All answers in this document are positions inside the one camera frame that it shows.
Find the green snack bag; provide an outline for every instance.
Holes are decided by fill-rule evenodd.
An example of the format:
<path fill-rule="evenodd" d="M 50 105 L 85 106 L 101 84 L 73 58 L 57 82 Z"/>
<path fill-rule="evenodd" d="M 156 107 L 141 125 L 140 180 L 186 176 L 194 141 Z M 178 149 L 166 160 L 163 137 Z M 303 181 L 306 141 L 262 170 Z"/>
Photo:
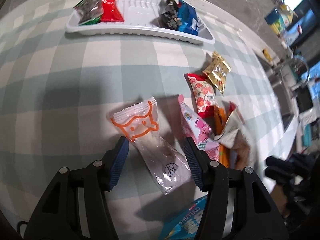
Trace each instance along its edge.
<path fill-rule="evenodd" d="M 103 14 L 102 0 L 81 0 L 74 9 L 80 15 L 79 26 L 97 24 Z"/>

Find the orange cat logo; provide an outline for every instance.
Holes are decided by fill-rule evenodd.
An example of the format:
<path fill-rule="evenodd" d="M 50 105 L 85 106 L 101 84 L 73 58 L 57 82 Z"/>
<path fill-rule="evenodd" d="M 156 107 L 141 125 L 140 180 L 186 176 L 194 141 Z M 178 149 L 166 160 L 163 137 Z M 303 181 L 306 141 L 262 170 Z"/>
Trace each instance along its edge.
<path fill-rule="evenodd" d="M 129 122 L 125 123 L 125 124 L 119 124 L 115 121 L 115 119 L 112 117 L 111 118 L 111 122 L 116 126 L 116 127 L 119 127 L 121 129 L 121 131 L 124 133 L 124 135 L 131 141 L 131 142 L 134 142 L 134 139 L 135 138 L 138 138 L 138 137 L 141 137 L 141 136 L 144 136 L 146 135 L 148 132 L 150 131 L 158 131 L 159 130 L 159 126 L 157 124 L 157 122 L 155 122 L 153 120 L 153 117 L 152 117 L 152 103 L 150 101 L 148 101 L 148 104 L 150 106 L 149 108 L 149 111 L 146 115 L 135 115 L 134 117 L 132 117 L 130 119 Z M 139 122 L 136 127 L 134 127 L 132 124 L 132 122 L 135 120 L 135 119 L 144 119 L 142 120 L 141 122 Z M 144 129 L 141 129 L 140 127 L 140 124 L 142 124 L 144 126 Z M 131 136 L 130 138 L 130 135 L 129 133 L 132 133 L 134 132 L 135 130 L 144 130 L 142 131 L 141 133 L 139 134 L 135 134 L 133 136 Z"/>

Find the gold foil snack package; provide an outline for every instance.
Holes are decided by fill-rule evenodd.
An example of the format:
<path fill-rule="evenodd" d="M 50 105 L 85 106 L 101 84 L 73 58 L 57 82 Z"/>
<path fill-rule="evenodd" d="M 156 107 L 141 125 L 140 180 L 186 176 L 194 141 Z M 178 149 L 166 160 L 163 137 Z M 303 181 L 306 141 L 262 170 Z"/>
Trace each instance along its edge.
<path fill-rule="evenodd" d="M 230 65 L 215 51 L 212 53 L 212 63 L 202 72 L 208 77 L 212 85 L 223 94 L 226 85 L 226 77 L 230 71 Z"/>

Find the white plastic tray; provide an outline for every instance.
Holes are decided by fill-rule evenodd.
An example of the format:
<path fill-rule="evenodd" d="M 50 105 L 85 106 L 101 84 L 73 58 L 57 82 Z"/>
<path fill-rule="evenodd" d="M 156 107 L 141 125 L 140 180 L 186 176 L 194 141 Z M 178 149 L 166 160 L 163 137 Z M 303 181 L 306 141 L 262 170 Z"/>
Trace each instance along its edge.
<path fill-rule="evenodd" d="M 95 34 L 143 34 L 188 41 L 191 43 L 207 42 L 214 44 L 215 38 L 205 23 L 198 16 L 198 36 L 160 28 L 160 14 L 164 12 L 166 0 L 117 0 L 117 7 L 124 17 L 124 22 L 101 22 L 95 25 L 78 26 L 79 14 L 74 10 L 66 24 L 66 32 L 79 32 L 83 35 Z"/>

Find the pink snack package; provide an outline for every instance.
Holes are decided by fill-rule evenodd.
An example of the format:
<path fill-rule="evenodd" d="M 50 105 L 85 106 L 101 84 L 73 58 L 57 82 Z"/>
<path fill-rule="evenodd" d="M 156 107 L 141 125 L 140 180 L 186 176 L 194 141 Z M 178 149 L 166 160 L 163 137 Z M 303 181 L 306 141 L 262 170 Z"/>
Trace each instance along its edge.
<path fill-rule="evenodd" d="M 178 102 L 183 134 L 191 136 L 198 149 L 207 152 L 211 160 L 219 161 L 219 143 L 210 139 L 213 134 L 210 126 L 184 103 L 183 95 L 178 96 Z"/>

